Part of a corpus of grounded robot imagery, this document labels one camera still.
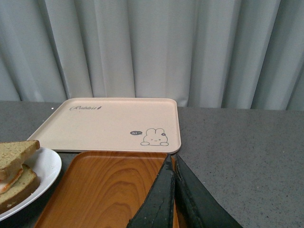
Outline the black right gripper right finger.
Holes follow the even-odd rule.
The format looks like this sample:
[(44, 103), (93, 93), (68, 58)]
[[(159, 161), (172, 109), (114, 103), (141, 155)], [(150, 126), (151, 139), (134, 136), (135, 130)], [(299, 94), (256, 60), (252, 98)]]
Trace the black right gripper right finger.
[(175, 156), (175, 203), (181, 228), (242, 227), (178, 155)]

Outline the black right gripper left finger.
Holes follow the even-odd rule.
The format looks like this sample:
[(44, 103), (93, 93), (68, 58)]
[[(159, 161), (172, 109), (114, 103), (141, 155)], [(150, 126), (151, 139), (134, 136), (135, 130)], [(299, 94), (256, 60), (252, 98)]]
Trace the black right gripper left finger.
[(129, 228), (172, 228), (174, 211), (175, 174), (171, 156), (167, 156), (149, 193), (129, 221)]

